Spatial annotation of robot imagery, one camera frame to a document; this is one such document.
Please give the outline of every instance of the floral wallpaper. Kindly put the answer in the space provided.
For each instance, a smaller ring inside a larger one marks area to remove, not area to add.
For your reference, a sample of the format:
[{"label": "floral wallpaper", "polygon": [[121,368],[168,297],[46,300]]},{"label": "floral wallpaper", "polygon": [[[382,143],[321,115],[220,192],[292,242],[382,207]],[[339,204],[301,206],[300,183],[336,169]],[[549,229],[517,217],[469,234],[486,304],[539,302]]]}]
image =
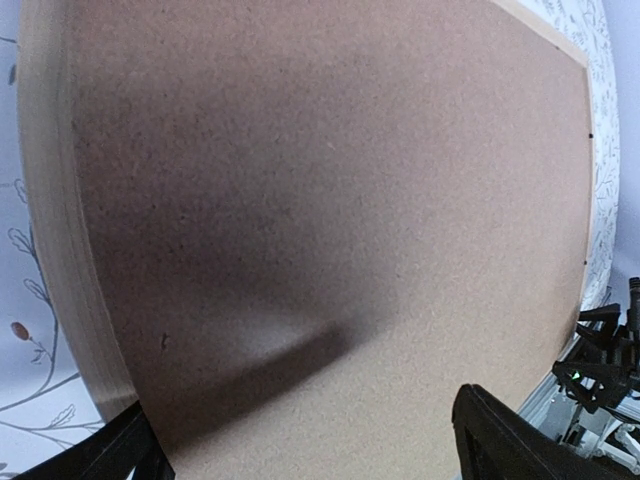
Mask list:
[{"label": "floral wallpaper", "polygon": [[[583,303],[590,308],[606,291],[618,202],[618,108],[607,23],[601,0],[520,1],[590,58],[597,170],[596,223]],[[0,480],[102,425],[55,318],[33,245],[18,146],[18,13],[18,0],[0,0]]]}]

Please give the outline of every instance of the hardboard surface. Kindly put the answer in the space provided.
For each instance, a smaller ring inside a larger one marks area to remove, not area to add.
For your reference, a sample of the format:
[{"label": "hardboard surface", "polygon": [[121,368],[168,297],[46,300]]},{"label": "hardboard surface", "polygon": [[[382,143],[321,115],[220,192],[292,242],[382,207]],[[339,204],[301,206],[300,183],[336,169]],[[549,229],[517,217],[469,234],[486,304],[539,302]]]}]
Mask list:
[{"label": "hardboard surface", "polygon": [[89,0],[69,29],[97,278],[181,479],[449,478],[573,328],[586,71],[485,0]]}]

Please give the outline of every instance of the floral pattern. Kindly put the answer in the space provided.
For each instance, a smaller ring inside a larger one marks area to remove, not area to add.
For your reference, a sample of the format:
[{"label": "floral pattern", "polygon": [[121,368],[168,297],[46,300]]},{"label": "floral pattern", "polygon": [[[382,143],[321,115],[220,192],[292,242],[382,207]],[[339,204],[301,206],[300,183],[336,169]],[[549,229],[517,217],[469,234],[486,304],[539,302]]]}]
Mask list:
[{"label": "floral pattern", "polygon": [[[596,216],[583,308],[600,304],[611,270],[618,206],[618,106],[601,0],[520,0],[589,56],[596,145]],[[55,318],[40,275],[20,179],[15,108],[18,2],[0,4],[0,480],[13,478],[97,431],[102,422]]]}]

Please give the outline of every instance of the wooden board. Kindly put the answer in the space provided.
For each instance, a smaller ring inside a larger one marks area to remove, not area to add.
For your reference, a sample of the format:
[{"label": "wooden board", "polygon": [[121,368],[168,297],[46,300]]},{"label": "wooden board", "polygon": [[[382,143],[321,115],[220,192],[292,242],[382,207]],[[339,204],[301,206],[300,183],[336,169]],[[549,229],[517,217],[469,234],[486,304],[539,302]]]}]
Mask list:
[{"label": "wooden board", "polygon": [[572,332],[586,60],[515,2],[34,2],[22,26],[56,311],[180,478],[446,478],[457,388],[516,408]]}]

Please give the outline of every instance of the flower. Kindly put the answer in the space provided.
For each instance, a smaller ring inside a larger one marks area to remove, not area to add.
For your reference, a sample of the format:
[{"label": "flower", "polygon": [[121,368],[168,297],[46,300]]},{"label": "flower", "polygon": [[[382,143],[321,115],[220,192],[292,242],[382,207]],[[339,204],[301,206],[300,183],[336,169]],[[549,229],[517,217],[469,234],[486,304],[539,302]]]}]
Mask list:
[{"label": "flower", "polygon": [[29,338],[31,338],[31,335],[29,335],[29,330],[27,330],[27,328],[20,322],[13,322],[11,324],[11,331],[16,337],[25,342],[29,340]]}]

